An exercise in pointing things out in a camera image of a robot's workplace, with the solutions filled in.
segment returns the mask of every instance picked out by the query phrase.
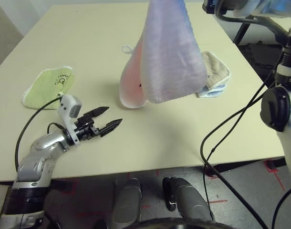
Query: wall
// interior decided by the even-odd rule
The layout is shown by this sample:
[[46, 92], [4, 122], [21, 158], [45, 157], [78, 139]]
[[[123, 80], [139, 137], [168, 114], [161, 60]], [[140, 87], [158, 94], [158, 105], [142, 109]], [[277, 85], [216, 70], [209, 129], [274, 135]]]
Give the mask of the wall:
[[23, 36], [0, 8], [0, 64], [22, 38]]
[[[148, 0], [0, 0], [0, 6], [6, 12], [16, 28], [25, 35], [33, 25], [43, 16], [43, 14], [53, 4], [84, 4], [84, 3], [110, 3], [110, 2], [147, 2]], [[186, 0], [186, 2], [203, 2], [202, 0]], [[240, 27], [240, 23], [230, 23], [219, 21], [219, 24], [226, 31], [228, 36], [233, 39]], [[272, 33], [259, 25], [251, 25], [241, 44], [256, 43], [275, 43]]]

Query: white table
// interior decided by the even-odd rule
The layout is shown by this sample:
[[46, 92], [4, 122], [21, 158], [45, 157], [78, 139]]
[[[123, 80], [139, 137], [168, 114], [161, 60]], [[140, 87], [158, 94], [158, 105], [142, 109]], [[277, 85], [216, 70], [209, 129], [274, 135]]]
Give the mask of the white table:
[[[203, 137], [230, 114], [245, 106], [261, 80], [227, 34], [200, 3], [187, 3], [195, 37], [202, 51], [214, 52], [231, 70], [232, 79], [218, 98], [190, 95], [162, 104], [148, 103], [128, 110], [118, 98], [119, 79], [146, 18], [147, 3], [53, 6], [0, 66], [0, 180], [13, 180], [14, 149], [23, 126], [34, 113], [21, 104], [21, 95], [46, 68], [73, 67], [76, 80], [69, 93], [83, 103], [81, 114], [98, 106], [110, 109], [95, 121], [99, 127], [123, 118], [104, 138], [82, 142], [62, 155], [53, 177], [77, 177], [168, 167], [202, 165]], [[212, 163], [283, 155], [275, 132], [261, 121], [260, 103], [248, 110], [235, 131], [217, 149]], [[27, 129], [20, 159], [56, 111], [41, 112]], [[214, 134], [208, 153], [233, 122]]]

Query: small green towel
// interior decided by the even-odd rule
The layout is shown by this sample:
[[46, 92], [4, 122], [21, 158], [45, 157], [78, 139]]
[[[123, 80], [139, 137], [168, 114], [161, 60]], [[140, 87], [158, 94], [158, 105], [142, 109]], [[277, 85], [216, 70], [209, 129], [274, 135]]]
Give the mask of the small green towel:
[[[39, 109], [59, 94], [65, 94], [73, 82], [74, 75], [71, 67], [45, 69], [22, 95], [22, 103], [26, 107]], [[59, 105], [60, 103], [56, 101], [46, 109], [57, 109]]]

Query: black cable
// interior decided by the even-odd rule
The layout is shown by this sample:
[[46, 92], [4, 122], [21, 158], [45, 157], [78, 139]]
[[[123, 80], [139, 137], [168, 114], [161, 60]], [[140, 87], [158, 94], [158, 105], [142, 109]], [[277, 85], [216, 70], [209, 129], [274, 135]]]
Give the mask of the black cable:
[[279, 36], [279, 35], [286, 36], [286, 31], [281, 26], [279, 26], [274, 21], [266, 20], [265, 17], [256, 17], [259, 20], [225, 17], [221, 11], [223, 3], [224, 3], [224, 0], [218, 0], [216, 6], [214, 8], [214, 14], [220, 20], [228, 21], [228, 22], [240, 22], [240, 23], [263, 25], [263, 26], [267, 27], [269, 30], [271, 30], [277, 36]]
[[[201, 157], [205, 163], [204, 165], [204, 169], [203, 169], [203, 183], [204, 183], [204, 189], [205, 189], [205, 194], [206, 194], [206, 199], [207, 199], [207, 203], [208, 203], [208, 208], [210, 211], [210, 215], [211, 218], [213, 220], [213, 215], [211, 212], [211, 208], [210, 208], [210, 202], [209, 202], [209, 198], [208, 198], [208, 192], [207, 192], [207, 187], [206, 187], [206, 181], [205, 181], [205, 171], [206, 171], [206, 166], [209, 166], [211, 169], [213, 169], [212, 171], [221, 179], [222, 177], [222, 181], [224, 182], [224, 184], [236, 195], [236, 197], [243, 203], [243, 205], [251, 212], [251, 214], [255, 217], [255, 219], [258, 221], [258, 223], [261, 224], [261, 226], [263, 228], [267, 228], [267, 226], [265, 225], [265, 223], [263, 222], [263, 220], [260, 218], [260, 216], [255, 212], [255, 210], [246, 202], [246, 200], [223, 178], [223, 176], [218, 173], [218, 171], [216, 169], [213, 168], [213, 166], [208, 162], [208, 160], [210, 159], [211, 155], [213, 154], [213, 152], [216, 150], [216, 148], [227, 138], [227, 136], [234, 130], [234, 128], [236, 127], [236, 125], [239, 123], [240, 119], [242, 118], [242, 116], [244, 115], [244, 113], [246, 112], [246, 110], [251, 107], [252, 105], [254, 105], [256, 102], [258, 102], [264, 95], [264, 93], [262, 95], [260, 95], [255, 101], [254, 99], [256, 98], [256, 96], [259, 94], [259, 92], [263, 89], [263, 87], [265, 86], [265, 83], [270, 79], [270, 76], [274, 73], [274, 69], [276, 69], [278, 63], [281, 61], [282, 58], [282, 53], [280, 54], [278, 61], [276, 62], [276, 64], [274, 65], [273, 69], [271, 70], [270, 74], [268, 75], [268, 77], [264, 80], [263, 84], [261, 85], [261, 87], [257, 90], [257, 92], [253, 95], [252, 99], [249, 101], [249, 103], [242, 108], [241, 110], [237, 111], [236, 113], [234, 113], [233, 115], [231, 115], [229, 118], [227, 118], [226, 120], [224, 120], [220, 125], [218, 125], [215, 129], [213, 129], [207, 136], [205, 136], [205, 138], [203, 139], [202, 143], [201, 143], [201, 149], [200, 149], [200, 154]], [[269, 88], [273, 87], [275, 85], [275, 81], [269, 86]], [[206, 142], [206, 140], [214, 133], [216, 132], [218, 129], [220, 129], [225, 123], [227, 123], [230, 119], [232, 119], [233, 117], [237, 116], [238, 114], [240, 114], [240, 117], [237, 119], [237, 121], [235, 122], [235, 124], [232, 126], [232, 128], [228, 131], [228, 133], [218, 142], [218, 144], [216, 144], [216, 146], [211, 150], [209, 156], [207, 157], [207, 159], [205, 159], [204, 154], [203, 154], [203, 148], [204, 148], [204, 144]]]
[[17, 139], [17, 143], [16, 143], [16, 147], [15, 147], [15, 154], [14, 154], [14, 160], [15, 160], [15, 168], [16, 168], [16, 172], [18, 170], [18, 150], [20, 147], [20, 143], [21, 143], [21, 139], [23, 134], [25, 133], [27, 127], [29, 126], [30, 122], [35, 118], [35, 116], [41, 112], [45, 107], [49, 106], [50, 104], [54, 103], [55, 101], [60, 100], [61, 97], [58, 97], [56, 99], [51, 100], [50, 102], [48, 102], [47, 104], [45, 104], [44, 106], [42, 106], [40, 109], [38, 109], [32, 116], [31, 118], [27, 121], [26, 125], [24, 126], [24, 128], [21, 131], [21, 134], [19, 135], [18, 139]]
[[50, 126], [51, 125], [55, 125], [57, 128], [59, 128], [60, 130], [64, 130], [65, 129], [65, 127], [64, 126], [62, 126], [61, 124], [58, 124], [58, 123], [50, 123], [49, 125], [48, 125], [48, 127], [47, 127], [47, 134], [49, 134], [49, 132], [50, 132]]
[[[40, 109], [38, 109], [32, 116], [31, 118], [27, 121], [26, 125], [24, 126], [24, 128], [21, 131], [21, 134], [19, 135], [18, 139], [17, 139], [17, 143], [16, 143], [16, 147], [15, 147], [15, 155], [14, 155], [14, 160], [15, 160], [15, 168], [16, 168], [16, 172], [18, 170], [18, 150], [20, 147], [20, 142], [22, 139], [23, 134], [25, 133], [27, 127], [29, 126], [30, 122], [35, 118], [35, 116], [41, 112], [45, 107], [49, 106], [50, 104], [54, 103], [55, 101], [61, 100], [62, 97], [58, 97], [56, 99], [51, 100], [50, 102], [48, 102], [47, 104], [45, 104], [44, 106], [42, 106]], [[53, 218], [45, 211], [45, 217], [54, 225], [54, 227], [56, 229], [61, 229], [60, 226], [58, 225], [57, 222], [55, 222], [53, 220]]]
[[[254, 98], [258, 95], [258, 93], [262, 90], [263, 85], [265, 85], [266, 81], [270, 78], [270, 75], [266, 78], [266, 80], [263, 82], [262, 86], [258, 89], [258, 91], [254, 94], [253, 98], [250, 100], [250, 102], [247, 104], [247, 106], [243, 107], [242, 109], [240, 109], [239, 111], [237, 111], [236, 113], [232, 114], [230, 117], [228, 117], [226, 120], [224, 120], [221, 124], [219, 124], [216, 128], [214, 128], [204, 139], [202, 144], [205, 144], [205, 141], [214, 133], [216, 132], [218, 129], [220, 129], [225, 123], [227, 123], [230, 119], [234, 118], [235, 116], [237, 116], [238, 114], [241, 113], [240, 117], [237, 119], [237, 121], [235, 122], [235, 124], [232, 126], [232, 128], [228, 131], [228, 133], [219, 141], [219, 143], [211, 150], [209, 156], [207, 157], [207, 161], [210, 159], [211, 155], [213, 154], [213, 152], [216, 150], [216, 148], [225, 140], [225, 138], [233, 131], [233, 129], [236, 127], [236, 125], [238, 124], [238, 122], [240, 121], [240, 119], [242, 118], [242, 116], [244, 115], [244, 113], [246, 112], [246, 110], [253, 106], [256, 102], [258, 102], [264, 95], [264, 93], [262, 95], [260, 95], [256, 100], [254, 100]], [[207, 203], [208, 203], [208, 208], [210, 211], [210, 215], [211, 218], [213, 220], [213, 215], [210, 209], [210, 203], [209, 203], [209, 198], [208, 198], [208, 193], [207, 193], [207, 187], [206, 187], [206, 182], [205, 182], [205, 170], [206, 170], [206, 164], [204, 165], [204, 169], [203, 169], [203, 183], [204, 183], [204, 189], [205, 189], [205, 194], [206, 194], [206, 199], [207, 199]]]
[[278, 214], [278, 211], [281, 207], [281, 205], [283, 204], [283, 202], [285, 201], [285, 199], [291, 194], [291, 188], [283, 195], [283, 197], [279, 200], [277, 206], [276, 206], [276, 209], [275, 209], [275, 212], [274, 212], [274, 216], [273, 216], [273, 221], [272, 221], [272, 224], [271, 224], [271, 229], [275, 229], [275, 222], [276, 222], [276, 218], [277, 218], [277, 214]]
[[62, 229], [61, 226], [45, 211], [45, 217], [50, 221], [50, 223], [54, 226], [55, 229]]

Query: pink towel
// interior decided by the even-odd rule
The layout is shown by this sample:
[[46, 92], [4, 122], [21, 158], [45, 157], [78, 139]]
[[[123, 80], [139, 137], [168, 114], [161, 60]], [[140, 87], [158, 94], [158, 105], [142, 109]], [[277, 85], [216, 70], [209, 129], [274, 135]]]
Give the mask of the pink towel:
[[140, 108], [194, 94], [207, 71], [183, 0], [151, 0], [143, 33], [120, 81], [120, 100]]

